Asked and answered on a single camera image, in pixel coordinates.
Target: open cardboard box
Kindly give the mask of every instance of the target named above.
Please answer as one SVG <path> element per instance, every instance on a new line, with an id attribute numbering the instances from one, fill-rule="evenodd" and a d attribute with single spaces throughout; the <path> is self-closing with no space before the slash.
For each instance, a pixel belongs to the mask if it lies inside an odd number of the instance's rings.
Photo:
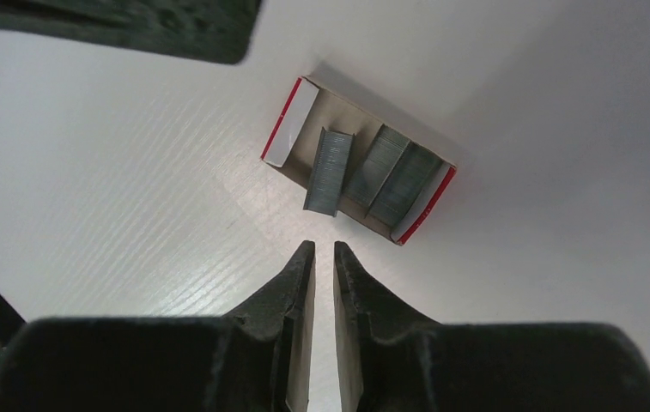
<path id="1" fill-rule="evenodd" d="M 289 94 L 261 158 L 284 176 L 307 188 L 322 128 L 354 135 L 344 187 L 361 165 L 383 124 L 399 131 L 412 142 L 421 144 L 418 136 L 410 136 L 399 129 L 397 124 L 389 124 L 375 117 L 311 77 L 300 77 Z M 426 184 L 405 218 L 396 227 L 390 228 L 368 216 L 366 208 L 346 196 L 340 198 L 339 210 L 393 243 L 405 244 L 423 224 L 456 173 L 456 166 L 451 161 L 441 153 L 435 154 L 444 161 L 443 166 Z"/>

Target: loose staple strip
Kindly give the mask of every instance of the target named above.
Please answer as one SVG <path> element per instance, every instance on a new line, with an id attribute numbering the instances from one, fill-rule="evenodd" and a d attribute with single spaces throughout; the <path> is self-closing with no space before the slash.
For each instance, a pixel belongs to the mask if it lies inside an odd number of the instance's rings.
<path id="1" fill-rule="evenodd" d="M 365 160 L 355 170 L 344 195 L 369 208 L 409 144 L 407 137 L 383 124 Z"/>
<path id="2" fill-rule="evenodd" d="M 375 197 L 368 214 L 388 227 L 395 227 L 442 163 L 438 156 L 427 149 L 410 144 Z"/>
<path id="3" fill-rule="evenodd" d="M 336 216 L 352 147 L 352 135 L 322 129 L 304 210 Z"/>

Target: wood grain surface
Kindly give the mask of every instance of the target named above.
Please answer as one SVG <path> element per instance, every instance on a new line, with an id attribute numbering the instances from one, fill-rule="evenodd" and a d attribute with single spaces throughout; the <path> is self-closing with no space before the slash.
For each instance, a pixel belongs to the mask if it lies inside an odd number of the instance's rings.
<path id="1" fill-rule="evenodd" d="M 321 64 L 462 150 L 404 247 L 258 160 Z M 270 1 L 234 67 L 0 33 L 0 292 L 24 317 L 225 312 L 303 239 L 311 411 L 340 405 L 335 240 L 440 321 L 606 321 L 650 363 L 650 1 Z"/>

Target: small box of staples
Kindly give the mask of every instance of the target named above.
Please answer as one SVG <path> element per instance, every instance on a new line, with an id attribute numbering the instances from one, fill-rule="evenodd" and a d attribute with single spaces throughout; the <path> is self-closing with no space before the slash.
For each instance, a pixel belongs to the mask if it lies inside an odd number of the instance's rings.
<path id="1" fill-rule="evenodd" d="M 307 189 L 304 209 L 340 211 L 403 245 L 456 173 L 418 137 L 301 77 L 261 159 Z"/>

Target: table surface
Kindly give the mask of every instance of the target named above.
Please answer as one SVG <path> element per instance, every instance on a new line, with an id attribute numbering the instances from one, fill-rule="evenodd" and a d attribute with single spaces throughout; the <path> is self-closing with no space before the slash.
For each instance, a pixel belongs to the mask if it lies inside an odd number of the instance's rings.
<path id="1" fill-rule="evenodd" d="M 322 67 L 460 150 L 404 247 L 258 160 Z M 233 67 L 0 33 L 0 292 L 25 318 L 225 312 L 304 239 L 309 410 L 339 408 L 338 239 L 442 322 L 610 322 L 650 363 L 650 1 L 266 2 Z"/>

